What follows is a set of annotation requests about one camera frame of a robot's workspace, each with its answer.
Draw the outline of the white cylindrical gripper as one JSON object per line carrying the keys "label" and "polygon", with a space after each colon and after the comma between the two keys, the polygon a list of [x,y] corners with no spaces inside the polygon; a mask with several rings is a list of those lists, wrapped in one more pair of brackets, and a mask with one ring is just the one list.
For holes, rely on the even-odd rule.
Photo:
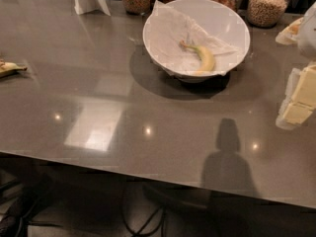
{"label": "white cylindrical gripper", "polygon": [[315,107],[316,66],[307,66],[301,72],[299,69],[293,68],[288,76],[285,97],[278,111],[276,126],[285,130],[293,130],[312,115],[312,108]]}

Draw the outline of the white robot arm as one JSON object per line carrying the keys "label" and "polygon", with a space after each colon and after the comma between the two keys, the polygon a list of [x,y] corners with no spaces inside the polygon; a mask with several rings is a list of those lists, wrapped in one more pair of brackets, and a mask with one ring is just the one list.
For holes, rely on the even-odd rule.
{"label": "white robot arm", "polygon": [[292,130],[301,126],[316,110],[316,2],[303,17],[279,32],[276,42],[296,45],[298,51],[309,59],[302,70],[291,70],[276,118],[278,127]]}

